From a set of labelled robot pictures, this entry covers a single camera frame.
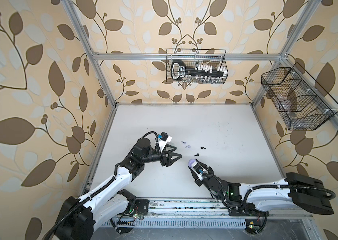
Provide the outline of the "purple round earbud case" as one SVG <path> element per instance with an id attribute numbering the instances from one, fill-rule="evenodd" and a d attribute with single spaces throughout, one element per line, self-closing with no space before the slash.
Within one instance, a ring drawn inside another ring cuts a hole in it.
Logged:
<path id="1" fill-rule="evenodd" d="M 189 166 L 189 168 L 193 168 L 197 163 L 198 163 L 198 162 L 197 162 L 196 159 L 191 159 L 191 160 L 189 160 L 189 162 L 188 162 L 188 166 Z"/>

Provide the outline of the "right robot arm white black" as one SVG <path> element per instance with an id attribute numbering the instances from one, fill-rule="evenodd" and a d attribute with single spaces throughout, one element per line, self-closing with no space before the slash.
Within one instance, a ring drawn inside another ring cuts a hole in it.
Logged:
<path id="1" fill-rule="evenodd" d="M 204 186 L 214 200 L 220 201 L 230 216 L 265 216 L 273 209 L 299 207 L 316 215 L 333 215 L 330 201 L 336 194 L 322 181 L 298 173 L 259 185 L 229 183 L 214 174 L 211 167 L 196 159 L 188 164 L 195 183 Z"/>

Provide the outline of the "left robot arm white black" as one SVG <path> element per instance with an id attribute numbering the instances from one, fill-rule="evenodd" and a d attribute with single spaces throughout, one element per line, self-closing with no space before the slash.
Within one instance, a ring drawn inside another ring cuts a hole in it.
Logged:
<path id="1" fill-rule="evenodd" d="M 125 188 L 138 177 L 147 163 L 159 162 L 170 167 L 182 158 L 176 147 L 170 145 L 167 133 L 148 132 L 139 138 L 127 156 L 115 165 L 114 173 L 86 194 L 69 197 L 60 210 L 54 226 L 45 240 L 89 240 L 94 232 L 113 217 L 138 212 L 136 197 Z"/>

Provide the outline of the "black socket holder tool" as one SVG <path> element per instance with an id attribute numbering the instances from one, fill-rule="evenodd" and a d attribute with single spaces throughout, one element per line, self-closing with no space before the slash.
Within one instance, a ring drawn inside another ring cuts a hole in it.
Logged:
<path id="1" fill-rule="evenodd" d="M 200 65 L 190 67 L 191 64 L 185 64 L 183 61 L 172 61 L 169 73 L 173 80 L 181 80 L 186 78 L 190 80 L 192 77 L 210 77 L 210 78 L 225 78 L 228 76 L 228 70 L 225 67 L 214 69 L 213 66 Z"/>

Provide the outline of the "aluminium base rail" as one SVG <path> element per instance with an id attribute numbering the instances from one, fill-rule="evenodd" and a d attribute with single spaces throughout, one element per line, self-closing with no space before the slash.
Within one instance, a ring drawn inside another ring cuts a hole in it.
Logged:
<path id="1" fill-rule="evenodd" d="M 270 210 L 263 213 L 237 214 L 229 212 L 220 202 L 211 199 L 141 199 L 129 202 L 116 195 L 93 213 L 94 229 L 111 228 L 174 228 L 174 229 L 256 229 L 264 220 L 295 222 L 312 219 L 312 215 L 294 209 Z"/>

